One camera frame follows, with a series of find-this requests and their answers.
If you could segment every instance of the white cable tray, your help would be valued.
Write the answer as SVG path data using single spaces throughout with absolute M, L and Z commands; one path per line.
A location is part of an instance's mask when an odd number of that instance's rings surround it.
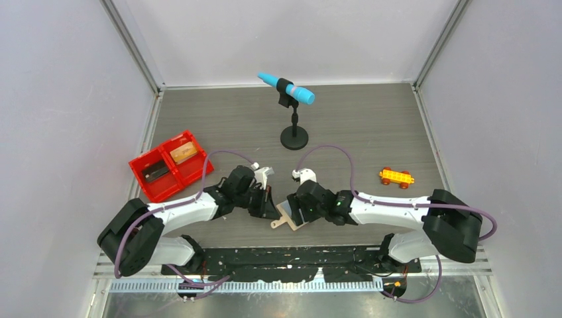
M 172 293 L 206 292 L 204 290 L 180 290 L 181 278 L 139 278 L 122 279 L 111 283 L 110 293 Z M 311 293 L 311 292 L 380 292 L 382 279 L 374 277 L 372 282 L 339 282 L 326 283 L 322 277 L 314 278 L 310 282 L 280 283 L 280 282 L 225 282 L 214 293 Z

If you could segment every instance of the white wall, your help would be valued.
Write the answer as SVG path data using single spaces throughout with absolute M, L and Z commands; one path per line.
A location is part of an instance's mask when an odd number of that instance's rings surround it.
M 457 2 L 126 1 L 167 86 L 413 81 Z
M 486 241 L 510 317 L 559 317 L 562 2 L 473 1 L 422 97 L 453 187 L 499 222 Z
M 153 94 L 96 0 L 0 0 L 0 316 L 81 317 Z

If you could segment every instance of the wooden block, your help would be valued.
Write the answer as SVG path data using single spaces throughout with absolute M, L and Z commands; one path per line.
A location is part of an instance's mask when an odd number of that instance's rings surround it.
M 197 148 L 192 142 L 185 143 L 170 152 L 172 159 L 177 164 L 181 164 L 195 154 L 197 154 Z

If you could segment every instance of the black round base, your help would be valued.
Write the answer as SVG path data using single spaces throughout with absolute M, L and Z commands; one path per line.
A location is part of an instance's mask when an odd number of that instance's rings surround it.
M 281 144 L 289 150 L 299 150 L 308 143 L 308 132 L 297 126 L 297 136 L 293 137 L 293 127 L 287 127 L 281 132 Z
M 390 282 L 395 282 L 395 281 L 397 281 L 397 280 L 400 280 L 400 279 L 390 280 Z M 387 286 L 384 286 L 382 289 L 383 289 L 385 292 L 387 292 L 387 293 L 389 293 L 389 294 L 391 294 L 391 295 L 393 295 L 393 296 L 402 297 L 402 295 L 404 295 L 404 293 L 406 292 L 406 284 L 402 284 L 400 287 L 395 287 L 395 286 L 393 286 L 393 285 L 387 285 Z

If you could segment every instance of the black cable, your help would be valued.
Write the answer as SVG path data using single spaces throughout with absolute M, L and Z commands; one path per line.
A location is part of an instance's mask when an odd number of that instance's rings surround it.
M 356 265 L 356 264 L 355 264 L 355 267 L 358 267 L 358 268 L 364 270 L 365 272 L 368 272 L 369 274 L 371 274 L 371 275 L 373 275 L 373 276 L 376 276 L 376 277 L 380 277 L 380 278 L 389 277 L 390 275 L 395 274 L 395 272 L 391 272 L 391 273 L 388 273 L 387 275 L 380 275 L 380 274 L 375 274 L 375 273 L 371 272 L 370 270 L 368 270 L 368 269 L 366 269 L 366 268 L 364 268 L 364 267 L 361 267 L 361 266 L 359 266 L 359 265 Z

